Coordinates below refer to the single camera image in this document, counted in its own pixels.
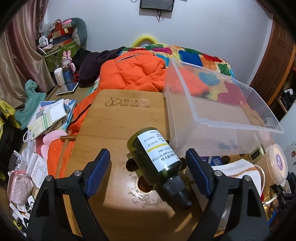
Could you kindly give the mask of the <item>bamboo lap table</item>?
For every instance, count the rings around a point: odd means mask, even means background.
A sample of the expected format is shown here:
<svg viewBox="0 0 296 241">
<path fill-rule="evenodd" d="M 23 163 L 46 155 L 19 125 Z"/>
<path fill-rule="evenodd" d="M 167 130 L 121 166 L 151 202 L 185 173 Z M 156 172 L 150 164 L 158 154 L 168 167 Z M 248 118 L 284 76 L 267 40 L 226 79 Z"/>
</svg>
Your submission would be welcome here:
<svg viewBox="0 0 296 241">
<path fill-rule="evenodd" d="M 67 166 L 67 175 L 82 170 L 101 149 L 111 163 L 90 207 L 110 240 L 187 240 L 201 217 L 197 201 L 187 211 L 167 204 L 156 190 L 138 188 L 138 174 L 126 168 L 128 139 L 146 127 L 169 139 L 168 116 L 162 93 L 101 90 L 83 121 Z"/>
</svg>

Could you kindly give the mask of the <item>blue foil packet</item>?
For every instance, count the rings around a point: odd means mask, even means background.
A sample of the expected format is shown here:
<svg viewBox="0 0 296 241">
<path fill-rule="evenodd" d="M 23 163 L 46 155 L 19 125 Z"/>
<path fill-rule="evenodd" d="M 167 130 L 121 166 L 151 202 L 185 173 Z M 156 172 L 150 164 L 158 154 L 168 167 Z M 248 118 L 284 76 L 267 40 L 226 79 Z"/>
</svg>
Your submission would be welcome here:
<svg viewBox="0 0 296 241">
<path fill-rule="evenodd" d="M 210 166 L 220 166 L 223 165 L 222 159 L 220 156 L 206 156 L 201 157 L 201 160 L 207 162 Z"/>
</svg>

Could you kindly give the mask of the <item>colourful patchwork quilt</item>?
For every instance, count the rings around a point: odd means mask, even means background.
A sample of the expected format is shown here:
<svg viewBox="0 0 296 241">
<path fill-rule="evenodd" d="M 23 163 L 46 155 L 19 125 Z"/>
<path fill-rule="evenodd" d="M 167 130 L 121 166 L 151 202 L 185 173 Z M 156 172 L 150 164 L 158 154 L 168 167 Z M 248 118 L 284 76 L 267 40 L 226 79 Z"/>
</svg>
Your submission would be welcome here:
<svg viewBox="0 0 296 241">
<path fill-rule="evenodd" d="M 195 73 L 203 83 L 208 85 L 209 90 L 202 94 L 204 98 L 234 106 L 243 106 L 246 101 L 241 87 L 234 81 L 234 73 L 231 66 L 227 61 L 219 57 L 210 56 L 194 49 L 164 43 L 146 45 L 144 47 L 124 48 L 120 54 L 137 50 L 152 52 L 164 59 L 166 66 L 169 65 L 171 58 L 175 58 L 188 64 L 215 71 L 215 74 L 211 72 L 199 73 L 197 68 L 189 65 L 185 66 L 190 72 Z"/>
</svg>

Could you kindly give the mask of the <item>white drawstring pouch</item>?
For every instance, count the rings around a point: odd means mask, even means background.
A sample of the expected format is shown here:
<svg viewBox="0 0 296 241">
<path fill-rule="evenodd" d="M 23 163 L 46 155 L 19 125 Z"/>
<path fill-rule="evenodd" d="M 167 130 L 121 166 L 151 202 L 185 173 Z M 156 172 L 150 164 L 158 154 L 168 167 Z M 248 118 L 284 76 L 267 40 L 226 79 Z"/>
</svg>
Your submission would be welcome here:
<svg viewBox="0 0 296 241">
<path fill-rule="evenodd" d="M 226 176 L 232 178 L 242 179 L 245 175 L 250 176 L 254 182 L 257 192 L 259 193 L 259 196 L 262 196 L 265 187 L 266 176 L 260 166 L 252 164 L 245 159 L 240 159 L 226 165 L 212 166 L 212 169 L 214 171 L 219 170 Z"/>
</svg>

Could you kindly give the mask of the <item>teal dinosaur plush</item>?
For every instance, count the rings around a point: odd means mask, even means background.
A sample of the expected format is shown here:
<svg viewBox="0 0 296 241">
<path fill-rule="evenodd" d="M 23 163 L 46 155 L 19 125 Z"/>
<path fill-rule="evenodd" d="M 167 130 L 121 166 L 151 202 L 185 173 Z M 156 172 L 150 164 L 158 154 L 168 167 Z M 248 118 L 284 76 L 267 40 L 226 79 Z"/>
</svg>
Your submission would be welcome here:
<svg viewBox="0 0 296 241">
<path fill-rule="evenodd" d="M 24 104 L 24 108 L 17 109 L 15 112 L 15 119 L 20 125 L 21 130 L 27 127 L 39 103 L 44 101 L 47 97 L 47 94 L 44 92 L 36 92 L 37 87 L 38 84 L 31 79 L 25 83 L 27 100 Z"/>
</svg>

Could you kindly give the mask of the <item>pink curtain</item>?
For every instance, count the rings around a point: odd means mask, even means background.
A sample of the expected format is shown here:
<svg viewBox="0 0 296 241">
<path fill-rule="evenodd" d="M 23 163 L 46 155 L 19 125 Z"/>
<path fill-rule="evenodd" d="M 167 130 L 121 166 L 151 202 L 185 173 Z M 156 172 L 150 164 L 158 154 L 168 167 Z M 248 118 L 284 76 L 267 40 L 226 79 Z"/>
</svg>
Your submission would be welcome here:
<svg viewBox="0 0 296 241">
<path fill-rule="evenodd" d="M 36 45 L 47 6 L 48 1 L 27 1 L 1 35 L 1 99 L 14 108 L 26 102 L 28 80 L 44 93 L 55 86 Z"/>
</svg>

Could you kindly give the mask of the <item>wall mounted monitor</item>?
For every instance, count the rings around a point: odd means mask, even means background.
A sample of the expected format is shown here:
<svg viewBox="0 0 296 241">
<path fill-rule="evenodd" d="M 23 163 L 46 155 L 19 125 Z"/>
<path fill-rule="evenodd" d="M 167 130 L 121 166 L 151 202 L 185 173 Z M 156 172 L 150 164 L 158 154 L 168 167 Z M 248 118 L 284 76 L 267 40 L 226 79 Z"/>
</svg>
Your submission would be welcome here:
<svg viewBox="0 0 296 241">
<path fill-rule="evenodd" d="M 141 9 L 152 9 L 157 11 L 173 11 L 174 0 L 141 0 Z"/>
</svg>

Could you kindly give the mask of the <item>white cylinder bottle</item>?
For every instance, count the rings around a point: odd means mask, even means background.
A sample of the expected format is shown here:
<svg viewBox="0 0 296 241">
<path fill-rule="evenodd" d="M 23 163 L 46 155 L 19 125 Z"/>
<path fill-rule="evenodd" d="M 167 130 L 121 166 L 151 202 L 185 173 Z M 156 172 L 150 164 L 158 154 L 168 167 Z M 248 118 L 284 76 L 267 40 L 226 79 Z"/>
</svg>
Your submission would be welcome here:
<svg viewBox="0 0 296 241">
<path fill-rule="evenodd" d="M 54 75 L 55 75 L 57 85 L 59 87 L 65 84 L 65 80 L 63 77 L 63 69 L 61 67 L 54 70 Z"/>
</svg>

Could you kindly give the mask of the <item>pink bunny figure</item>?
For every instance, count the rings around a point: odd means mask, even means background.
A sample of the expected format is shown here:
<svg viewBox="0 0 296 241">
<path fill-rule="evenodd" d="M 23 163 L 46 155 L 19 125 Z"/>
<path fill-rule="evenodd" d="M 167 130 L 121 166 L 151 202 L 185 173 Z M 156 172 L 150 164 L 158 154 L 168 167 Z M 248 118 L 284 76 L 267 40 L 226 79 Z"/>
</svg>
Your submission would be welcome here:
<svg viewBox="0 0 296 241">
<path fill-rule="evenodd" d="M 66 51 L 63 52 L 61 63 L 63 68 L 66 68 L 67 66 L 69 66 L 71 67 L 73 73 L 76 71 L 75 64 L 72 62 L 71 50 L 68 50 L 67 52 Z"/>
</svg>

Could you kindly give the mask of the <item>dark purple clothing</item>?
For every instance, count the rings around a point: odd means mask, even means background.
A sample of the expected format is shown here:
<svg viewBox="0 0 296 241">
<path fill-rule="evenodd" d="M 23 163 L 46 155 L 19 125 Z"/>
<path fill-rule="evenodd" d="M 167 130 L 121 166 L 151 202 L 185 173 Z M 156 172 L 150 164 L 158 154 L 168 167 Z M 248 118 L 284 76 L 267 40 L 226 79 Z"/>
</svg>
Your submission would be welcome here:
<svg viewBox="0 0 296 241">
<path fill-rule="evenodd" d="M 81 57 L 81 63 L 77 63 L 78 83 L 80 88 L 90 87 L 100 75 L 102 65 L 109 60 L 115 59 L 125 47 L 102 52 L 90 52 L 80 49 L 75 56 Z"/>
</svg>

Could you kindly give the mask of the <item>wooden door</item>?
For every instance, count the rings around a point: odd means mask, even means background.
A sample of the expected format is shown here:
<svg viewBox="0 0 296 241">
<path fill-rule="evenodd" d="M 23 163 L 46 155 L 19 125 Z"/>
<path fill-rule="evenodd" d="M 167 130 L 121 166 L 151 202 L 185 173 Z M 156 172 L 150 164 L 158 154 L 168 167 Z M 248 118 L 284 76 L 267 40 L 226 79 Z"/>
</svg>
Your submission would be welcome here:
<svg viewBox="0 0 296 241">
<path fill-rule="evenodd" d="M 250 86 L 271 105 L 282 90 L 295 59 L 295 41 L 285 26 L 273 20 L 267 48 Z"/>
</svg>

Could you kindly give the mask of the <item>blue thermos bottle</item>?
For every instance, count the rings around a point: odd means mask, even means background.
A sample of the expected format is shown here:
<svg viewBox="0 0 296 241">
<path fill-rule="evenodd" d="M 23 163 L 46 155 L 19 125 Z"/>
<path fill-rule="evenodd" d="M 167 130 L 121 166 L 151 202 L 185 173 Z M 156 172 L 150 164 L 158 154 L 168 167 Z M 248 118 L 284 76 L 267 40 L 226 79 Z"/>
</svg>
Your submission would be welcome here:
<svg viewBox="0 0 296 241">
<path fill-rule="evenodd" d="M 70 66 L 65 66 L 63 69 L 63 78 L 66 84 L 71 84 L 74 82 L 74 75 L 72 68 Z"/>
</svg>

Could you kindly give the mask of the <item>clear plastic storage bin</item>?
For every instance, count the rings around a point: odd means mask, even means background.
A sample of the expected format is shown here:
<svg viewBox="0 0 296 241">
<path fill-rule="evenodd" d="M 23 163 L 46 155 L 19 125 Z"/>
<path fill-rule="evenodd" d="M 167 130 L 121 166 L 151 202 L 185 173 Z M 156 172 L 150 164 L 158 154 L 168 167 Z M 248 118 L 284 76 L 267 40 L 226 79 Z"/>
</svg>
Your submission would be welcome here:
<svg viewBox="0 0 296 241">
<path fill-rule="evenodd" d="M 170 146 L 179 157 L 247 154 L 273 144 L 283 128 L 250 86 L 230 76 L 172 59 L 166 73 Z"/>
</svg>

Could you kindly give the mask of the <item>stack of papers and booklets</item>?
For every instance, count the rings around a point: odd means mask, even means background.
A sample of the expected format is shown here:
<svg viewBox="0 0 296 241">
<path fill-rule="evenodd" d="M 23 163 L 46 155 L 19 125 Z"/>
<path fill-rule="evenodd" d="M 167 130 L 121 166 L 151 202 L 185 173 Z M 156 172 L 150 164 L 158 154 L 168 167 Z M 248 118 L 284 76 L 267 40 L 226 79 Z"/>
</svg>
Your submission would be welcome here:
<svg viewBox="0 0 296 241">
<path fill-rule="evenodd" d="M 26 142 L 53 130 L 66 130 L 73 117 L 76 100 L 60 98 L 55 101 L 41 101 L 33 113 L 27 128 Z"/>
</svg>

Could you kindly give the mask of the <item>orange puffer jacket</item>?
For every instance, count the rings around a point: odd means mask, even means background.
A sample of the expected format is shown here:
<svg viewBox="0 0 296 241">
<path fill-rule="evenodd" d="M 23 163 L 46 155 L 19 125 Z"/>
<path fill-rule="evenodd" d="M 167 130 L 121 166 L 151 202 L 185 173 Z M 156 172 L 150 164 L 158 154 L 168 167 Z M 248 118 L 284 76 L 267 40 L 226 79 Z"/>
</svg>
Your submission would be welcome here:
<svg viewBox="0 0 296 241">
<path fill-rule="evenodd" d="M 147 50 L 125 52 L 115 59 L 106 61 L 100 69 L 100 80 L 97 89 L 85 97 L 73 109 L 74 120 L 68 130 L 72 135 L 78 135 L 89 108 L 97 94 L 105 89 L 138 90 L 163 92 L 167 74 L 167 65 L 163 58 Z M 183 78 L 189 84 L 191 94 L 202 96 L 209 87 L 189 70 L 180 70 Z M 62 157 L 59 177 L 65 177 L 67 164 L 75 141 L 70 141 L 62 155 L 63 142 L 58 138 L 49 145 L 47 167 L 49 175 L 56 175 L 58 163 Z"/>
</svg>

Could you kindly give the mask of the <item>green glass pump bottle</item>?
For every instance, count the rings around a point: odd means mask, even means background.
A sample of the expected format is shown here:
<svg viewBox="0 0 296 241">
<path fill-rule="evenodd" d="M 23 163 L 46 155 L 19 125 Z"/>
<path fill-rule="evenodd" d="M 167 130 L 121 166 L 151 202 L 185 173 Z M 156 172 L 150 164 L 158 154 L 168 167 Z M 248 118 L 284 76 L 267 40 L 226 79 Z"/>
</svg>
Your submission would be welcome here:
<svg viewBox="0 0 296 241">
<path fill-rule="evenodd" d="M 192 206 L 179 175 L 182 162 L 156 128 L 136 132 L 128 140 L 127 148 L 148 185 L 165 192 L 182 210 Z"/>
</svg>

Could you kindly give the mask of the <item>green storage box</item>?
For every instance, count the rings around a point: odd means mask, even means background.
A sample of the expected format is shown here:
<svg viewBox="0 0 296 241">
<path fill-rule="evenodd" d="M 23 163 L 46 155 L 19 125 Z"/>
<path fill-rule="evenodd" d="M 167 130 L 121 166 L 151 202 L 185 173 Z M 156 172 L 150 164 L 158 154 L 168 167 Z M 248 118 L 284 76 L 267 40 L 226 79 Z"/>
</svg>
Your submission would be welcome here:
<svg viewBox="0 0 296 241">
<path fill-rule="evenodd" d="M 57 66 L 62 66 L 62 56 L 63 52 L 67 52 L 68 50 L 71 51 L 71 57 L 73 57 L 80 47 L 76 45 L 74 41 L 59 47 L 58 49 L 50 51 L 48 54 L 44 55 L 43 58 L 46 62 L 47 68 L 49 72 L 53 72 Z"/>
</svg>

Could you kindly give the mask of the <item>round cotton pad container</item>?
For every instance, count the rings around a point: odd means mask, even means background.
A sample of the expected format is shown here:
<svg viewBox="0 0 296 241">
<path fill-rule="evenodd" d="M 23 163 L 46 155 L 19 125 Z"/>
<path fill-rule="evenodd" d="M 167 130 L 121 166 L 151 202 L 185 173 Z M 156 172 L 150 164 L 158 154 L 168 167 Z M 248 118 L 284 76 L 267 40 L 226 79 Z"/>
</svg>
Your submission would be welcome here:
<svg viewBox="0 0 296 241">
<path fill-rule="evenodd" d="M 278 144 L 270 145 L 266 151 L 266 179 L 271 185 L 285 183 L 288 166 L 285 154 Z"/>
</svg>

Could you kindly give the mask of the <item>tablet on desk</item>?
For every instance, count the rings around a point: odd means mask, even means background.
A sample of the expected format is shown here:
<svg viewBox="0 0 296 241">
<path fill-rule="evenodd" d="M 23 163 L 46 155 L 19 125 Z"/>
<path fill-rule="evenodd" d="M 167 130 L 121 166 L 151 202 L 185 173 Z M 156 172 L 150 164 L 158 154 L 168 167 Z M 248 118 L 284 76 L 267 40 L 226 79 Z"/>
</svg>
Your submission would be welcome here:
<svg viewBox="0 0 296 241">
<path fill-rule="evenodd" d="M 56 95 L 64 95 L 64 94 L 73 93 L 73 92 L 75 92 L 77 86 L 78 86 L 78 82 L 64 84 L 61 87 L 59 87 L 58 91 L 56 92 Z"/>
</svg>

